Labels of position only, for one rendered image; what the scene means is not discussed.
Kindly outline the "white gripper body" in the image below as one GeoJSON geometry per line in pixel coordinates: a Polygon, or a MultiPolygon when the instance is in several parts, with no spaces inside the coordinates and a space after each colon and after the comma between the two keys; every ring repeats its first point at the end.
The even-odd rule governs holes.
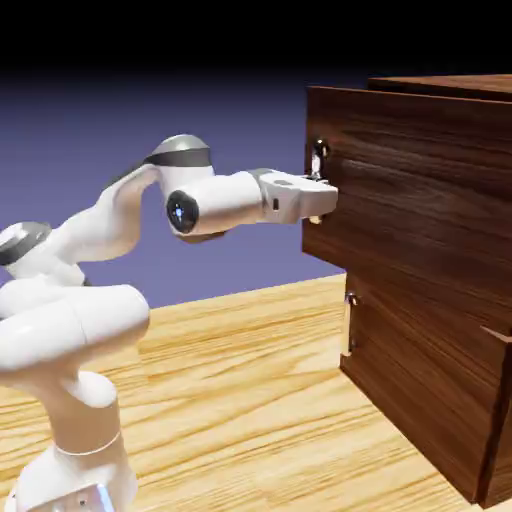
{"type": "Polygon", "coordinates": [[[299,217],[320,223],[322,219],[336,209],[339,191],[326,180],[315,181],[300,178],[299,217]]]}

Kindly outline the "large dark wood cabinet door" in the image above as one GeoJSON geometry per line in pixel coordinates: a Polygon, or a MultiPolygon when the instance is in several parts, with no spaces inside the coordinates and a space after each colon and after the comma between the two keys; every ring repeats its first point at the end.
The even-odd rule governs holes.
{"type": "Polygon", "coordinates": [[[512,103],[312,87],[307,140],[339,200],[306,253],[512,328],[512,103]]]}

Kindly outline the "dark wood cabinet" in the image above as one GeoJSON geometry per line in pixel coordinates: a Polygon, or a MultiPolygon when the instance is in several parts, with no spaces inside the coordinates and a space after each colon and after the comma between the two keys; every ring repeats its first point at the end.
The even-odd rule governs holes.
{"type": "MultiPolygon", "coordinates": [[[[349,90],[365,90],[443,98],[453,97],[466,100],[512,103],[512,74],[372,78],[369,80],[366,88],[349,90]]],[[[309,169],[311,165],[310,155],[312,145],[313,143],[309,143],[307,140],[306,116],[305,158],[309,169]]],[[[348,277],[353,276],[358,279],[361,278],[351,274],[345,268],[343,269],[347,273],[346,292],[348,292],[348,277]]],[[[391,289],[386,287],[377,287],[365,280],[363,281],[382,291],[388,291],[391,289]]],[[[425,295],[410,292],[402,287],[397,288],[396,290],[409,294],[416,294],[422,298],[432,299],[436,304],[445,306],[436,297],[429,294],[425,295]]],[[[460,311],[454,308],[448,306],[445,307],[459,315],[463,315],[460,311]]],[[[504,363],[502,376],[500,417],[495,429],[496,442],[494,458],[492,467],[489,471],[487,491],[483,500],[473,502],[484,508],[488,508],[512,499],[512,328],[505,332],[498,332],[479,323],[478,325],[490,332],[499,340],[505,342],[507,345],[507,357],[504,363]]]]}

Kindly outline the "small dark wood cabinet door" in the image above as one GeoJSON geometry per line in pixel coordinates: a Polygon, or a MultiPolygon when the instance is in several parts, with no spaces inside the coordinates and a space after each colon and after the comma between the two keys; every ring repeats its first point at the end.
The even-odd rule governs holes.
{"type": "Polygon", "coordinates": [[[341,370],[469,501],[483,500],[500,417],[505,342],[434,300],[350,276],[341,370]]]}

